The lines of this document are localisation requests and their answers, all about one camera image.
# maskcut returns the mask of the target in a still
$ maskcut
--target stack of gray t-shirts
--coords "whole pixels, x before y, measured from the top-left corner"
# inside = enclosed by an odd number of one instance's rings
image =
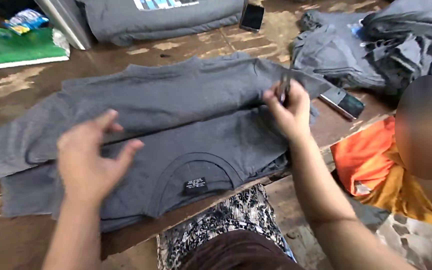
[[[294,68],[313,70],[341,87],[399,95],[432,75],[432,0],[396,0],[376,13],[310,10],[294,41]]]
[[[397,0],[362,21],[369,61],[399,94],[414,79],[432,75],[432,0]]]
[[[119,46],[237,24],[244,0],[77,0],[99,41]]]
[[[310,10],[292,47],[292,68],[325,76],[344,88],[382,88],[385,80],[369,64],[360,21],[369,13],[321,13]]]
[[[103,231],[283,169],[287,144],[261,95],[287,71],[234,53],[162,67],[129,65],[109,76],[64,81],[61,91],[0,128],[3,216],[53,213],[57,218],[64,188],[54,162],[56,141],[108,108],[119,112],[125,133],[105,138],[103,156],[116,156],[129,138],[141,139],[145,147],[106,198]],[[334,87],[321,75],[290,74],[311,98]],[[206,191],[184,192],[185,182],[203,177]]]

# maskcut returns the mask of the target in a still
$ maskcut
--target orange cloth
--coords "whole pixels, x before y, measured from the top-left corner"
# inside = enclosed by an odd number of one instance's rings
[[[404,168],[394,139],[394,121],[391,117],[375,123],[331,147],[339,178],[351,190],[354,181],[374,188],[368,195],[354,197],[363,204],[432,224],[432,202]]]
[[[432,224],[432,202],[424,194],[415,176],[404,168],[396,142],[392,140],[391,148],[384,153],[394,161],[386,180],[369,195],[357,196],[354,199]]]
[[[372,190],[386,179],[394,162],[383,153],[391,147],[394,133],[391,116],[331,146],[339,179],[349,193],[361,195],[356,181]]]

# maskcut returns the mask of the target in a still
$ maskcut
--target scissors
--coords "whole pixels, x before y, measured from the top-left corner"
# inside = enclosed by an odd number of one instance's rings
[[[280,85],[276,91],[279,102],[286,107],[288,104],[289,98],[287,98],[290,94],[290,80],[291,77],[287,72],[281,74]]]

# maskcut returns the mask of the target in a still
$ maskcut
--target hand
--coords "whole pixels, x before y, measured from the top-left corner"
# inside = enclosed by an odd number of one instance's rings
[[[275,83],[263,94],[263,99],[273,114],[281,131],[291,141],[301,137],[310,136],[309,129],[309,95],[304,87],[291,79],[287,107],[279,103],[277,89],[280,83]]]
[[[59,138],[58,169],[66,200],[99,207],[128,170],[136,151],[144,146],[140,140],[130,140],[116,159],[100,156],[104,133],[123,131],[115,122],[117,116],[118,112],[110,109]]]

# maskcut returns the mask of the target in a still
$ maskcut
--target printed graphic on shirt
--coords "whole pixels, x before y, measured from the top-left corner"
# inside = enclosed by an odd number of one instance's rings
[[[136,7],[141,11],[159,9],[172,9],[184,6],[195,5],[198,0],[134,0]]]

